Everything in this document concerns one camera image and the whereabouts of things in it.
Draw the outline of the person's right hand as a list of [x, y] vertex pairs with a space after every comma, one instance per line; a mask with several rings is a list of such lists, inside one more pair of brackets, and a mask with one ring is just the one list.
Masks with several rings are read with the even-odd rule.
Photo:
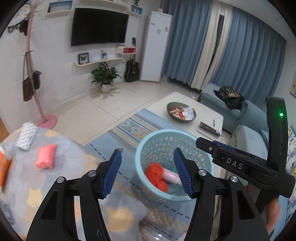
[[280, 205], [278, 204], [278, 197], [276, 197], [270, 202], [267, 208], [267, 221], [265, 223], [265, 227], [269, 235], [271, 235], [274, 230], [279, 218]]

